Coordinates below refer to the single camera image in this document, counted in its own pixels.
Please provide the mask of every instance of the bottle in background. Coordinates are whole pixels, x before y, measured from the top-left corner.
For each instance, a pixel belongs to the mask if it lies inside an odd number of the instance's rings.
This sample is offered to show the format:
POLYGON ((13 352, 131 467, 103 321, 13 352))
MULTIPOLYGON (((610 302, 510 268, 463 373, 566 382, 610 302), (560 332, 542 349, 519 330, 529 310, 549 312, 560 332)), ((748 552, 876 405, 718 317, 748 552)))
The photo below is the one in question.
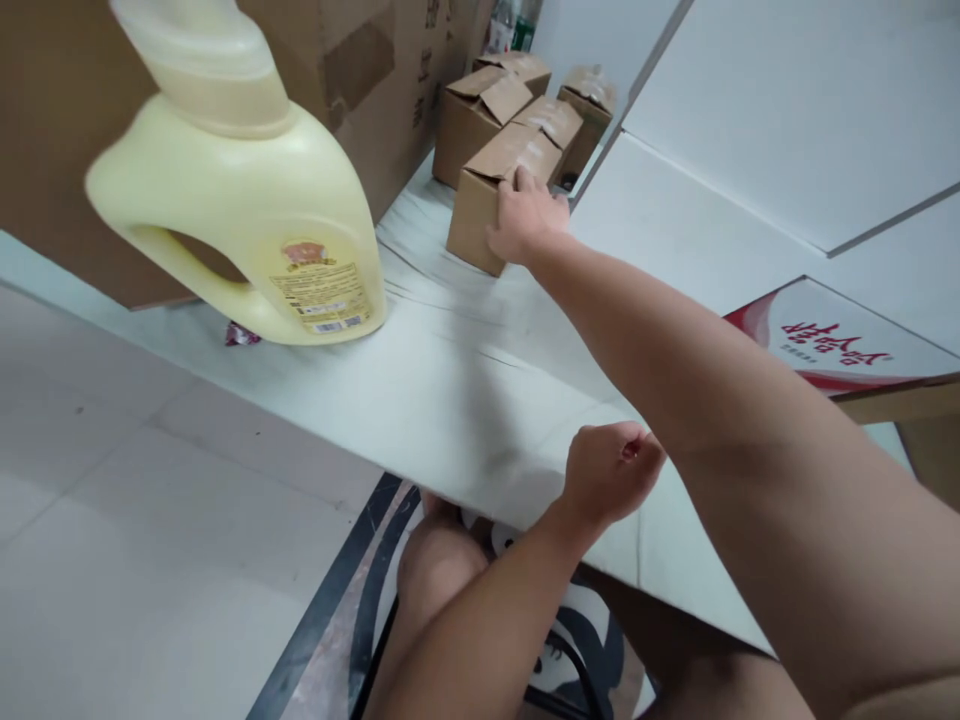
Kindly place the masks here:
POLYGON ((537 30, 537 22, 540 20, 542 7, 543 0, 523 0, 520 12, 517 14, 513 40, 510 45, 511 50, 530 52, 530 47, 533 45, 533 34, 537 30))
POLYGON ((499 0, 490 18, 490 36, 484 55, 496 55, 510 50, 517 27, 520 0, 499 0))

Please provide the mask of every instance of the white table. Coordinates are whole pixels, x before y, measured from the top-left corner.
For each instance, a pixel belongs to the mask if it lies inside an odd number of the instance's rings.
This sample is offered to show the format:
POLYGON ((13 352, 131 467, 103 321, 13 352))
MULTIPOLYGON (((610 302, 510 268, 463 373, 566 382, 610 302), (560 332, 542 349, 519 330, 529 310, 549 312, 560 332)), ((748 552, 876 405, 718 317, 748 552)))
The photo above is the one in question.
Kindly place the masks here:
MULTIPOLYGON (((329 348, 223 345, 203 303, 131 313, 0 233, 0 282, 60 307, 495 520, 525 529, 559 494, 581 425, 639 419, 529 273, 443 251, 453 191, 427 161, 378 227, 390 315, 329 348)), ((586 560, 760 648, 671 463, 586 560)))

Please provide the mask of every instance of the large cardboard box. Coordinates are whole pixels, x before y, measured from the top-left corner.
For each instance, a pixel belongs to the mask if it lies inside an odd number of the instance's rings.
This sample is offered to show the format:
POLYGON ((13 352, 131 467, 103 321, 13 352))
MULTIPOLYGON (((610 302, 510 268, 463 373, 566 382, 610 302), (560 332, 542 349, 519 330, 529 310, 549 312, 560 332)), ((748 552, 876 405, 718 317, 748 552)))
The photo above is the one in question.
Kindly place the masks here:
POLYGON ((573 106, 563 100, 551 100, 545 97, 539 97, 526 107, 511 122, 527 127, 539 128, 543 134, 550 138, 550 142, 556 145, 560 150, 561 157, 557 169, 550 178, 548 185, 557 182, 560 175, 560 169, 563 160, 573 147, 577 133, 583 126, 581 118, 573 106))
POLYGON ((461 171, 447 250, 499 277, 506 263, 487 245, 486 228, 497 223, 497 186, 514 182, 517 167, 547 182, 560 164, 560 150, 538 128, 510 123, 461 171))
POLYGON ((583 118, 583 129, 559 172, 559 184, 572 189, 613 121, 617 91, 598 68, 577 66, 564 79, 557 97, 570 103, 583 118))
POLYGON ((447 86, 433 176, 456 188, 464 163, 496 137, 533 95, 513 73, 488 66, 447 86))
POLYGON ((502 67, 504 70, 514 73, 523 81, 523 84, 533 93, 534 97, 547 94, 552 73, 547 64, 536 55, 519 50, 511 50, 496 55, 482 55, 473 61, 473 71, 476 72, 488 65, 502 67))
MULTIPOLYGON (((239 5, 266 35, 291 100, 346 150, 379 219, 429 153, 443 88, 479 53, 490 1, 239 5)), ((157 91, 106 0, 8 3, 0 81, 0 227, 126 307, 191 298, 110 231, 83 193, 87 168, 157 91)), ((216 251, 185 243, 242 279, 216 251)))
POLYGON ((726 319, 825 395, 960 371, 960 358, 809 278, 726 319))

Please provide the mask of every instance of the knee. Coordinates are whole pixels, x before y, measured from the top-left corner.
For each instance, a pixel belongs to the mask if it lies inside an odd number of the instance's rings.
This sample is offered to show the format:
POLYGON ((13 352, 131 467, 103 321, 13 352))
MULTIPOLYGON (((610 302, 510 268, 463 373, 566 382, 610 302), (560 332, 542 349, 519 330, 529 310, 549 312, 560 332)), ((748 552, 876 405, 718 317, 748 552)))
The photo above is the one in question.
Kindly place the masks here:
POLYGON ((428 517, 413 531, 397 572, 400 602, 431 619, 487 569, 469 533, 445 518, 428 517))

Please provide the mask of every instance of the fist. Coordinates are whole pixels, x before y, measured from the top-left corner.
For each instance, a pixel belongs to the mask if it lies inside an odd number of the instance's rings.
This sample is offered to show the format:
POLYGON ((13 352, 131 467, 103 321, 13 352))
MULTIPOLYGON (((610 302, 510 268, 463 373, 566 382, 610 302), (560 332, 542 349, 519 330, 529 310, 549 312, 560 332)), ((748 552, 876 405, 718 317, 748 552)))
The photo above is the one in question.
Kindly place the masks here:
POLYGON ((642 425, 588 425, 570 444, 560 500, 590 525, 606 528, 640 507, 666 459, 642 425))
POLYGON ((527 265, 544 243, 573 240, 565 236, 570 206, 566 196, 551 196, 522 165, 516 183, 516 190, 506 180, 500 183, 497 227, 487 228, 487 244, 501 260, 527 265))

